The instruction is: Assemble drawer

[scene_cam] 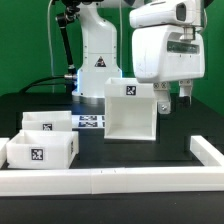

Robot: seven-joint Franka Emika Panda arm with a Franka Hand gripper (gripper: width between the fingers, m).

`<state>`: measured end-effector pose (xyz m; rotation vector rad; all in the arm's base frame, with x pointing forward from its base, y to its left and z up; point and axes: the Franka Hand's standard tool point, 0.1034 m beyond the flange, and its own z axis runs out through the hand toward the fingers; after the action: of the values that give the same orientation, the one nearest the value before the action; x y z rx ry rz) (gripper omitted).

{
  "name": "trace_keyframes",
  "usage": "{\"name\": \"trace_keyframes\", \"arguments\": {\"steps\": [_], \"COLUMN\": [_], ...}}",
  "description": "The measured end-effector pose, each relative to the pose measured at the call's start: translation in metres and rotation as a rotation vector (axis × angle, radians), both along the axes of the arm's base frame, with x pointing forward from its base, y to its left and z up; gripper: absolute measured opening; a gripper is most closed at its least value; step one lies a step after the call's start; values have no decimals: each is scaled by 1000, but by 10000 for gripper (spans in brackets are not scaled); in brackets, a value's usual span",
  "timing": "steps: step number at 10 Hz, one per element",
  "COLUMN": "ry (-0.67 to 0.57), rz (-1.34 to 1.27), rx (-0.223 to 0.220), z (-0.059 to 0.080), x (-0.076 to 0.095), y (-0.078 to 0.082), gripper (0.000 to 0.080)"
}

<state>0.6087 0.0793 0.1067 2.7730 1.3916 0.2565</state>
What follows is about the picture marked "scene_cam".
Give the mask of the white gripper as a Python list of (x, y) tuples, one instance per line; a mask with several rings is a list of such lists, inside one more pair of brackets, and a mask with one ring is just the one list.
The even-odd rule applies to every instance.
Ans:
[(139, 28), (132, 35), (133, 71), (139, 83), (154, 83), (158, 112), (171, 112), (169, 81), (179, 81), (179, 102), (191, 106), (193, 82), (205, 73), (204, 43), (200, 34), (183, 41), (184, 29), (173, 25)]

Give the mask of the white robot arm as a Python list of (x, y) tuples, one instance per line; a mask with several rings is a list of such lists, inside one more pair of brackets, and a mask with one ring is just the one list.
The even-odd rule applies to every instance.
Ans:
[(117, 65), (116, 28), (99, 16), (102, 7), (129, 7), (132, 66), (139, 84), (150, 84), (158, 110), (171, 110), (167, 85), (179, 83), (179, 99), (191, 105), (192, 81), (205, 73), (206, 8), (214, 0), (55, 0), (65, 6), (56, 16), (67, 57), (72, 92), (78, 98), (105, 97), (104, 83), (122, 76)]

